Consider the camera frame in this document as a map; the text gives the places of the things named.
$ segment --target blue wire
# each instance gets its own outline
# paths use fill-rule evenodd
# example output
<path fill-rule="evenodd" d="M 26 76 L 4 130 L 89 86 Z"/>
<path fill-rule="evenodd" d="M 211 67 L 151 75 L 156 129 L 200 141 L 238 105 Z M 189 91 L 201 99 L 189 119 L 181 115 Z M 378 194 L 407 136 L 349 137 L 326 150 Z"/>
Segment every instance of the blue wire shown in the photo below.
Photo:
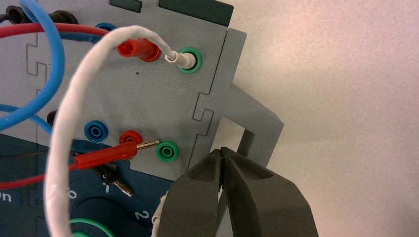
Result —
<path fill-rule="evenodd" d="M 18 107 L 14 107 L 11 105 L 0 104 L 0 111 L 2 112 L 12 113 L 18 109 L 19 109 Z M 29 119 L 32 122 L 36 123 L 39 127 L 41 127 L 46 133 L 48 133 L 48 135 L 51 135 L 51 131 L 52 131 L 51 126 L 49 126 L 49 124 L 46 123 L 42 118 L 36 115 L 32 115 L 29 117 Z"/>
<path fill-rule="evenodd" d="M 0 131 L 12 127 L 41 110 L 55 95 L 64 77 L 64 47 L 60 34 L 48 14 L 34 0 L 20 0 L 25 13 L 33 22 L 39 21 L 51 48 L 52 69 L 40 93 L 20 109 L 0 118 Z"/>

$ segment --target black wire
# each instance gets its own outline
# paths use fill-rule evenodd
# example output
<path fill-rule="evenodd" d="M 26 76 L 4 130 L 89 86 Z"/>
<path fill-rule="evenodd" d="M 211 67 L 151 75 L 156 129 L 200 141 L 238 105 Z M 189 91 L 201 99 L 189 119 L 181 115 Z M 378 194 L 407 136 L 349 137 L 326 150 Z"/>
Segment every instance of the black wire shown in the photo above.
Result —
<path fill-rule="evenodd" d="M 9 15 L 7 15 L 7 14 L 0 14 L 0 23 L 3 22 L 3 21 L 5 21 L 5 20 L 8 20 L 8 19 L 9 19 Z"/>
<path fill-rule="evenodd" d="M 33 156 L 37 156 L 37 155 L 42 155 L 42 154 L 47 154 L 48 153 L 48 149 L 46 150 L 41 150 L 41 151 L 36 151 L 36 152 L 26 152 L 26 153 L 19 153 L 19 154 L 8 154 L 8 155 L 2 155 L 0 156 L 0 159 L 4 159 L 4 158 L 25 158 L 25 157 L 33 157 Z M 75 151 L 70 151 L 71 155 L 80 155 L 79 152 L 75 152 Z"/>

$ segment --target white wire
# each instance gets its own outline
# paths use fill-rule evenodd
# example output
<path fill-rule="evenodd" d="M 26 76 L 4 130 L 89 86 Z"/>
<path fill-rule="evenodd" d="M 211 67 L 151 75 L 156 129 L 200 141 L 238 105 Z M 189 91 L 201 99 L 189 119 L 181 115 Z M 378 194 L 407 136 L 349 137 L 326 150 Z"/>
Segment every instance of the white wire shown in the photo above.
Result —
<path fill-rule="evenodd" d="M 109 52 L 127 39 L 148 39 L 169 58 L 175 54 L 157 35 L 140 26 L 115 29 L 105 35 L 83 58 L 71 78 L 58 109 L 48 153 L 44 183 L 44 209 L 51 237 L 72 237 L 68 194 L 68 152 L 70 151 L 87 85 L 99 71 Z"/>
<path fill-rule="evenodd" d="M 151 230 L 151 237 L 157 237 L 157 234 L 159 232 L 160 218 L 162 216 L 163 205 L 165 204 L 167 195 L 168 193 L 166 192 L 166 194 L 162 198 L 160 198 L 160 204 L 157 207 L 156 211 L 154 212 L 153 217 L 151 218 L 151 223 L 153 223 L 153 229 Z"/>

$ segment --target cable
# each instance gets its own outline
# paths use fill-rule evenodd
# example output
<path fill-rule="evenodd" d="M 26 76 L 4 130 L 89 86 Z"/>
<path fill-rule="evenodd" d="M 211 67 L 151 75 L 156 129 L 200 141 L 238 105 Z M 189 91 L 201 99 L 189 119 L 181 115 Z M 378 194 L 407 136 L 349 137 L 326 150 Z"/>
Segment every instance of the cable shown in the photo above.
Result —
<path fill-rule="evenodd" d="M 48 153 L 48 149 L 41 150 L 41 151 L 36 151 L 36 152 L 25 152 L 25 153 L 19 153 L 19 154 L 1 155 L 0 159 L 33 157 L 33 156 L 43 155 L 43 154 L 47 154 L 47 153 Z M 72 155 L 72 156 L 78 156 L 80 154 L 82 154 L 82 153 L 75 152 L 75 151 L 70 151 L 70 155 Z"/>
<path fill-rule="evenodd" d="M 36 152 L 25 152 L 25 153 L 19 153 L 19 154 L 1 155 L 0 159 L 33 157 L 33 156 L 47 154 L 47 153 L 48 153 L 48 150 L 42 150 L 42 151 L 36 151 Z"/>
<path fill-rule="evenodd" d="M 65 23 L 55 23 L 55 26 L 59 32 L 77 32 L 99 36 L 104 36 L 107 33 L 109 33 L 109 31 L 107 30 L 96 28 L 93 26 L 74 25 Z M 43 32 L 43 28 L 39 23 L 11 25 L 0 27 L 0 38 L 37 32 Z"/>
<path fill-rule="evenodd" d="M 80 62 L 58 109 L 47 159 L 44 208 L 51 237 L 72 237 L 68 224 L 70 215 L 66 188 L 69 180 L 64 158 L 70 150 L 87 85 L 99 71 L 109 52 L 128 39 L 148 39 L 169 58 L 175 56 L 158 34 L 140 26 L 130 26 L 109 32 Z"/>
<path fill-rule="evenodd" d="M 166 197 L 168 196 L 168 193 L 160 198 L 160 204 L 157 206 L 156 211 L 154 212 L 153 217 L 151 218 L 151 223 L 153 223 L 153 229 L 151 230 L 151 237 L 157 237 L 157 234 L 159 232 L 159 226 L 160 226 L 160 218 L 162 216 L 163 206 L 166 201 Z"/>
<path fill-rule="evenodd" d="M 0 131 L 12 127 L 36 114 L 57 92 L 64 77 L 64 47 L 60 34 L 48 14 L 34 0 L 20 0 L 28 16 L 35 16 L 45 30 L 51 48 L 52 69 L 45 86 L 29 103 L 22 108 L 0 118 Z"/>
<path fill-rule="evenodd" d="M 75 169 L 77 169 L 76 164 L 72 164 L 72 165 L 68 166 L 69 171 L 73 171 Z M 34 184 L 34 183 L 42 181 L 44 179 L 44 177 L 45 177 L 45 174 L 39 174 L 39 175 L 32 176 L 32 177 L 25 178 L 25 179 L 8 181 L 8 182 L 0 182 L 0 190 L 15 189 L 15 188 L 18 188 L 18 187 Z"/>
<path fill-rule="evenodd" d="M 15 106 L 0 104 L 0 111 L 2 112 L 12 113 L 13 111 L 16 111 L 18 109 L 19 108 Z M 41 127 L 48 135 L 51 135 L 52 128 L 51 126 L 49 126 L 47 122 L 45 122 L 45 120 L 36 115 L 30 116 L 29 119 L 32 122 L 36 123 L 39 127 Z"/>

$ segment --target black socket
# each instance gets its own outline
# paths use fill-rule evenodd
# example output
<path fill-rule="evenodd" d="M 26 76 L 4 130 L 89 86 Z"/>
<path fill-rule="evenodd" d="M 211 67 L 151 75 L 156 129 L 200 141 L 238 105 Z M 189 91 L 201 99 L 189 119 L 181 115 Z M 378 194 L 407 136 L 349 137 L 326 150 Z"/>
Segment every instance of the black socket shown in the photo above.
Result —
<path fill-rule="evenodd" d="M 46 116 L 46 123 L 49 124 L 49 126 L 52 127 L 52 125 L 54 124 L 54 119 L 55 119 L 55 115 L 57 114 L 57 111 L 51 111 L 48 113 L 48 115 Z"/>

